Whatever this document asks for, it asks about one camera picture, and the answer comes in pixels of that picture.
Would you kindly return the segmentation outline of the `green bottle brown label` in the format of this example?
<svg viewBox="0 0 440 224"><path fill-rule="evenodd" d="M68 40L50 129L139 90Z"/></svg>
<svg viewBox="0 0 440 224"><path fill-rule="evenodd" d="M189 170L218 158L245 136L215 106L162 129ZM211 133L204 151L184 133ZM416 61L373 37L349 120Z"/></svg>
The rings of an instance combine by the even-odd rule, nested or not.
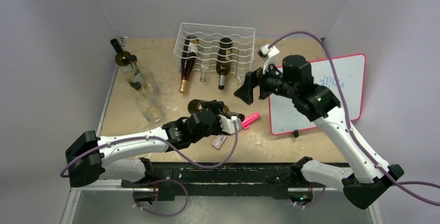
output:
<svg viewBox="0 0 440 224"><path fill-rule="evenodd" d="M187 109L190 114L207 109L211 111L214 115L222 115L228 119L230 119L230 117L232 116L236 116L241 121L245 120L244 114L231 111L229 107L224 104L223 101L217 101L217 100L205 101L205 100L194 99L188 103Z"/></svg>

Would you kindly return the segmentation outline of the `clear bottle with black cap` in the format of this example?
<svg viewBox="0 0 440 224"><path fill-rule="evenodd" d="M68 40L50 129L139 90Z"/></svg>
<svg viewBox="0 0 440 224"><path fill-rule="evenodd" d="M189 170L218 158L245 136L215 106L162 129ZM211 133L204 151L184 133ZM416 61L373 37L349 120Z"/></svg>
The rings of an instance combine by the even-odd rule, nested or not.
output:
<svg viewBox="0 0 440 224"><path fill-rule="evenodd" d="M134 82L133 88L137 93L136 105L148 122L158 122L164 116L162 106L153 93L146 90L140 82Z"/></svg>

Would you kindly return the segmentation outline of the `green bottle cream label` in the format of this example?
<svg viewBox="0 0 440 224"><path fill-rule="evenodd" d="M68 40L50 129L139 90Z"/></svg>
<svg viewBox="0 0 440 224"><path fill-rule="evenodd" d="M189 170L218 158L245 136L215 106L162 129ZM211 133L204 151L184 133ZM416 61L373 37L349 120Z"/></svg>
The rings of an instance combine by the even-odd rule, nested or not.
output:
<svg viewBox="0 0 440 224"><path fill-rule="evenodd" d="M131 56L131 53L124 51L119 43L119 40L116 38L111 39L110 44L114 48L116 54L115 54L115 63L119 69L119 71L122 73L128 84L132 87L133 86L133 67L131 62L129 61L129 57Z"/></svg>

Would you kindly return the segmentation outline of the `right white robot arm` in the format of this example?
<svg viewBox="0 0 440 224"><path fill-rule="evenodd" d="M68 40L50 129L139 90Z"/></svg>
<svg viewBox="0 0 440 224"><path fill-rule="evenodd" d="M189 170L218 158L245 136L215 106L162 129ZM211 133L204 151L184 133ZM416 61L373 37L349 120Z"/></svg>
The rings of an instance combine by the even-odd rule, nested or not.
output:
<svg viewBox="0 0 440 224"><path fill-rule="evenodd" d="M294 184L329 186L341 191L357 208L367 209L403 176L398 164L384 160L345 119L344 108L331 89L314 83L312 66L303 56L285 57L281 71L270 65L267 72L263 68L248 72L234 95L250 105L255 87L259 87L261 100L271 94L290 99L299 113L330 138L349 165L337 167L303 157L291 167Z"/></svg>

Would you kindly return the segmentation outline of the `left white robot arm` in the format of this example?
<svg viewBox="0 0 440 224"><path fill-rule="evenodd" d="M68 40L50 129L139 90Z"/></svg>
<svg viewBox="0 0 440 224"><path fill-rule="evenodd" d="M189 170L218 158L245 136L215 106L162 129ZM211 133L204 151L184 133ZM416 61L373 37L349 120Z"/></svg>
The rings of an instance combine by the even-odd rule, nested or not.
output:
<svg viewBox="0 0 440 224"><path fill-rule="evenodd" d="M65 152L60 176L70 186L83 187L99 179L124 179L149 187L155 173L143 161L130 157L188 148L208 136L232 135L242 127L244 115L232 112L222 101L191 100L188 117L180 117L150 131L124 136L97 136L84 132Z"/></svg>

